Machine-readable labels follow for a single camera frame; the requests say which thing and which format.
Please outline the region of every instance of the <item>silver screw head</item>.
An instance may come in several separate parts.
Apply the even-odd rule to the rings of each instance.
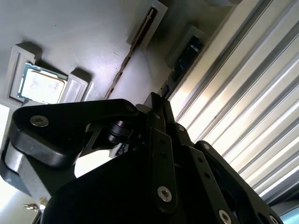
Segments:
[[[206,150],[209,150],[209,149],[210,149],[210,147],[209,147],[206,143],[204,143],[203,145],[204,145],[204,148],[205,148]]]
[[[270,216],[270,219],[274,224],[279,224],[276,218],[274,218],[273,216]]]
[[[158,193],[159,198],[162,199],[162,201],[171,202],[172,195],[171,195],[171,192],[168,190],[167,187],[164,187],[164,186],[158,187],[157,193]]]
[[[181,126],[181,125],[179,125],[178,128],[179,128],[179,130],[182,131],[182,132],[185,130],[184,127]]]
[[[219,210],[218,213],[219,213],[220,219],[222,220],[222,222],[224,224],[231,224],[232,223],[232,220],[229,217],[228,213],[226,213],[224,210]]]
[[[35,115],[30,118],[30,123],[36,127],[46,127],[49,125],[49,121],[46,117]]]

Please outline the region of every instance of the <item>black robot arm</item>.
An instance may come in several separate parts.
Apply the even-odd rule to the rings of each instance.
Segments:
[[[76,178],[78,157],[127,147]],[[207,142],[193,144],[169,101],[105,100],[20,108],[0,160],[2,178],[36,199],[42,224],[282,224]]]

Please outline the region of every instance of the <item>mounting hole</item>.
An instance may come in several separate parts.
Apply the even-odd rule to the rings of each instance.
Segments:
[[[204,175],[206,178],[210,179],[210,175],[208,173],[205,172]]]
[[[263,224],[270,224],[268,219],[262,213],[258,213],[257,216]]]
[[[36,119],[36,122],[41,123],[41,122],[43,122],[43,119],[41,119],[41,118],[37,118],[37,119]]]
[[[161,194],[164,195],[164,197],[169,197],[169,194],[166,190],[162,190]]]

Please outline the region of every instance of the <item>metal panel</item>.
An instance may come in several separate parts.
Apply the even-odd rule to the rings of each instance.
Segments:
[[[191,139],[268,201],[299,182],[298,11],[299,0],[244,0],[171,97]]]

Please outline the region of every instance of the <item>silver bolt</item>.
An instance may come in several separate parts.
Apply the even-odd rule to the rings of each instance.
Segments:
[[[37,204],[24,204],[24,208],[27,210],[34,210],[35,212],[38,212],[38,205]]]
[[[270,219],[274,224],[279,224],[276,218],[274,218],[273,216],[270,216]]]
[[[231,224],[232,220],[229,215],[224,210],[219,210],[218,212],[220,219],[224,224]]]
[[[36,127],[46,127],[49,125],[49,121],[46,117],[36,115],[30,118],[30,123]]]
[[[209,147],[206,143],[204,143],[203,145],[204,145],[204,148],[205,148],[205,149],[207,149],[207,150],[210,149],[210,147]]]
[[[179,128],[179,130],[182,131],[182,132],[185,130],[184,127],[181,126],[181,125],[179,125],[178,128]]]
[[[170,202],[172,200],[171,192],[164,186],[158,187],[157,193],[159,198],[164,202]]]

